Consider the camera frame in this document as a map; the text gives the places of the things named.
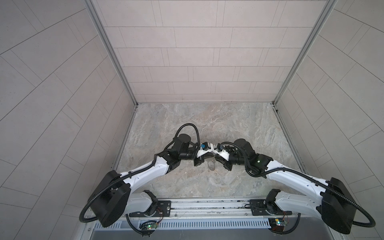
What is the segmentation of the metal key holder plate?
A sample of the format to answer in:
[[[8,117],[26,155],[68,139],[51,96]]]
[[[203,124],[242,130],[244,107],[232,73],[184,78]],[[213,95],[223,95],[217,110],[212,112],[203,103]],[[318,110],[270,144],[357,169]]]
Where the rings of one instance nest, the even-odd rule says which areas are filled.
[[[210,171],[215,171],[216,169],[216,159],[215,158],[209,158],[207,160],[208,169]]]

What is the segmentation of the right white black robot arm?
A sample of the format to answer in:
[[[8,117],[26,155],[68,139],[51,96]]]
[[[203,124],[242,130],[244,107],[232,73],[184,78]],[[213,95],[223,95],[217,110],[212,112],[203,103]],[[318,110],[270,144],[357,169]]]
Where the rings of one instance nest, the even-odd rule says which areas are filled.
[[[266,198],[271,214],[281,210],[309,215],[345,235],[355,225],[358,205],[342,181],[336,178],[319,179],[293,170],[269,156],[257,154],[245,139],[217,144],[215,150],[228,170],[233,165],[243,165],[246,173],[253,178],[274,180],[300,192],[292,196],[281,190],[271,190]]]

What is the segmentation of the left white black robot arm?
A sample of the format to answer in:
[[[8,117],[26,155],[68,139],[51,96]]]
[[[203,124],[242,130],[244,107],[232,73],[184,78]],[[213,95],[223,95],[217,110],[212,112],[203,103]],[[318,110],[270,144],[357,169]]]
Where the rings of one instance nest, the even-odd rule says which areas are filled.
[[[150,191],[137,194],[136,190],[170,173],[183,160],[193,161],[195,166],[199,166],[204,162],[205,154],[211,150],[212,144],[201,141],[193,143],[189,135],[180,134],[163,151],[155,154],[149,163],[128,172],[108,172],[82,209],[80,222],[99,221],[103,227],[109,227],[120,217],[130,213],[152,215],[156,212],[157,198]]]

